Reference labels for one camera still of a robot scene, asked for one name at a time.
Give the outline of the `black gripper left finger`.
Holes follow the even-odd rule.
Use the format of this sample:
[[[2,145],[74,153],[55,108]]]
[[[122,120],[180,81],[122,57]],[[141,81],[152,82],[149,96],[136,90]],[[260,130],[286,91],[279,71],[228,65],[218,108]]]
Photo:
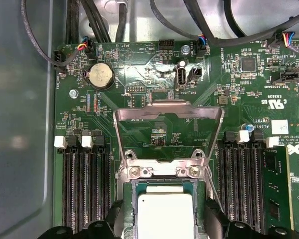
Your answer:
[[[66,226],[48,229],[39,239],[121,239],[124,227],[123,200],[116,200],[104,220],[90,222],[77,233]]]

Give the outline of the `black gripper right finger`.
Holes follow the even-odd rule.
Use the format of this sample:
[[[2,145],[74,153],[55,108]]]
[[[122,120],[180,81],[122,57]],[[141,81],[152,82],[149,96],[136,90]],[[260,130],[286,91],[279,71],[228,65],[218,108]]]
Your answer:
[[[204,228],[211,239],[299,239],[299,233],[291,229],[271,227],[262,234],[246,223],[230,221],[213,199],[204,204]]]

